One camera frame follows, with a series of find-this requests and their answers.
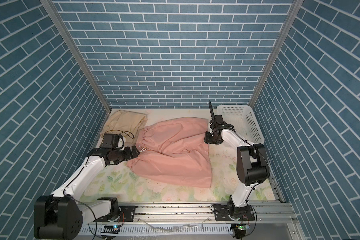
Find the white plastic basket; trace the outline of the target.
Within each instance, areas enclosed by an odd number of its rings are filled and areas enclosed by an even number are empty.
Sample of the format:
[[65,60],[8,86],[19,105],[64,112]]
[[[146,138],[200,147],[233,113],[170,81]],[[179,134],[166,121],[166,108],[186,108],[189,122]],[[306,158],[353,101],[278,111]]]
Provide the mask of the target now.
[[256,119],[253,109],[246,105],[220,105],[218,115],[235,127],[243,138],[254,144],[264,144],[265,138]]

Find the beige shorts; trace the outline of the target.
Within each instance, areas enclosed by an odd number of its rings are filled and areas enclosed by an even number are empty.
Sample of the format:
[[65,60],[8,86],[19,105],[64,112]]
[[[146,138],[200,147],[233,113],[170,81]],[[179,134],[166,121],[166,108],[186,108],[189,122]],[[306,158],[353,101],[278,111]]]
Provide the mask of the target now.
[[117,111],[109,116],[100,132],[100,137],[103,138],[104,134],[122,134],[126,137],[126,142],[136,143],[138,133],[145,127],[147,121],[145,114]]

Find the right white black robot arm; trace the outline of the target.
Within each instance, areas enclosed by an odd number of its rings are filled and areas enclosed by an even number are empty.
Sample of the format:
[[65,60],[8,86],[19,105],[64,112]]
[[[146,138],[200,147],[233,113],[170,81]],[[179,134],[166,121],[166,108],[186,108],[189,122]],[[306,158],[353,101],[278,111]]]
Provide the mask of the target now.
[[249,196],[256,186],[270,176],[266,149],[263,144],[255,144],[237,133],[235,127],[224,121],[222,115],[215,115],[211,110],[210,131],[205,133],[206,144],[229,144],[237,150],[236,171],[240,183],[228,201],[229,216],[236,220],[253,219],[254,210],[248,204]]

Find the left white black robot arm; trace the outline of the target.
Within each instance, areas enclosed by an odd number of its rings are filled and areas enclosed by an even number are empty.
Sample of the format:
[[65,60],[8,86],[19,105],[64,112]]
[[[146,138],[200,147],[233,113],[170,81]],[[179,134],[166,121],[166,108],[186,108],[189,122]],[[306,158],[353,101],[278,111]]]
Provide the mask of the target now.
[[34,236],[41,240],[72,240],[82,227],[91,222],[107,222],[118,230],[125,221],[132,221],[119,206],[117,198],[103,197],[92,203],[80,200],[92,180],[106,166],[135,159],[140,152],[135,147],[92,149],[82,166],[50,195],[35,202]]

